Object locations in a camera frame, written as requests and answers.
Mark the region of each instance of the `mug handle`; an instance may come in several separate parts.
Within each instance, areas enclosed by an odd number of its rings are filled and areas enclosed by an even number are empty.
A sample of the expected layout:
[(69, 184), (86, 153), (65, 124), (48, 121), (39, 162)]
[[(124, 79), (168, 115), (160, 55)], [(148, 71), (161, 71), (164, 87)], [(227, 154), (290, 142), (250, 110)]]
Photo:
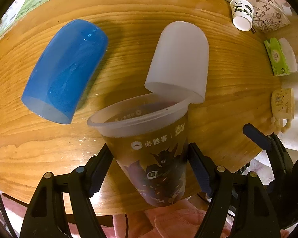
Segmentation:
[(282, 133), (285, 133), (291, 126), (291, 120), (292, 119), (287, 119), (287, 123), (284, 127), (282, 127)]
[(275, 118), (276, 133), (281, 132), (281, 130), (282, 130), (282, 126), (280, 125), (279, 120), (280, 120), (280, 118)]
[(277, 128), (277, 132), (282, 132), (285, 133), (291, 126), (291, 120), (292, 119), (287, 119), (287, 123), (286, 125), (283, 127), (282, 125), (280, 125), (280, 118), (276, 118), (275, 119), (275, 126)]

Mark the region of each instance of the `yellow mug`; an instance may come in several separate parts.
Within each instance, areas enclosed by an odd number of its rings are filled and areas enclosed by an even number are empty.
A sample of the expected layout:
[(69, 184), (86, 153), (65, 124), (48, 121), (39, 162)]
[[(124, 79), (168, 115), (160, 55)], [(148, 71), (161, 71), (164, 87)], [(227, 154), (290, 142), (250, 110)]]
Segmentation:
[(290, 128), (291, 120), (295, 116), (295, 97), (292, 88), (277, 89), (271, 96), (271, 110), (275, 117), (277, 132), (284, 133)]

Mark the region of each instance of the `white cup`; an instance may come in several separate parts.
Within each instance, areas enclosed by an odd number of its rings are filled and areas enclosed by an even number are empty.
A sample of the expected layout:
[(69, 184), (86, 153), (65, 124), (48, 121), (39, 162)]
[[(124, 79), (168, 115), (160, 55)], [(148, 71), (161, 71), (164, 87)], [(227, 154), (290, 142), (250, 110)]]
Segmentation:
[(232, 0), (230, 6), (234, 26), (241, 31), (249, 31), (253, 24), (253, 6), (247, 0)]
[(145, 88), (175, 101), (205, 98), (209, 46), (197, 26), (175, 21), (162, 31), (151, 61)]

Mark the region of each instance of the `screw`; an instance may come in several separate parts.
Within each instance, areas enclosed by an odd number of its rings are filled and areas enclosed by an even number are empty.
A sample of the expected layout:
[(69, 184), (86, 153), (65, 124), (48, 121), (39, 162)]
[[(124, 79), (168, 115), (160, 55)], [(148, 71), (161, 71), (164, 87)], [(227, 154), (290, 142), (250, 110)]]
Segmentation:
[(252, 177), (257, 177), (257, 173), (255, 173), (255, 172), (250, 172), (250, 176), (252, 176)]
[(84, 170), (85, 170), (84, 166), (79, 166), (78, 168), (76, 168), (77, 173), (82, 173), (84, 172)]
[(47, 172), (47, 173), (44, 175), (44, 178), (45, 178), (45, 179), (49, 179), (49, 178), (51, 178), (51, 176), (52, 176), (52, 173), (51, 173), (51, 172)]
[(219, 172), (225, 172), (225, 167), (224, 166), (218, 166), (217, 168), (216, 168), (216, 170), (218, 170)]

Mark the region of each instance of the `paper cup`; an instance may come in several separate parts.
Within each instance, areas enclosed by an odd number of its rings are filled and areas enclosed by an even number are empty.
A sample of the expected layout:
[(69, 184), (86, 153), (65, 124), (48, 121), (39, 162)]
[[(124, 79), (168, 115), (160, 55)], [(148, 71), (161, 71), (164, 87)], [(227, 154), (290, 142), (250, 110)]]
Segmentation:
[(249, 31), (253, 24), (253, 6), (247, 0), (232, 0), (230, 5), (234, 26), (241, 31)]
[(188, 104), (151, 93), (106, 107), (87, 121), (99, 130), (124, 173), (153, 206), (169, 206), (184, 194)]

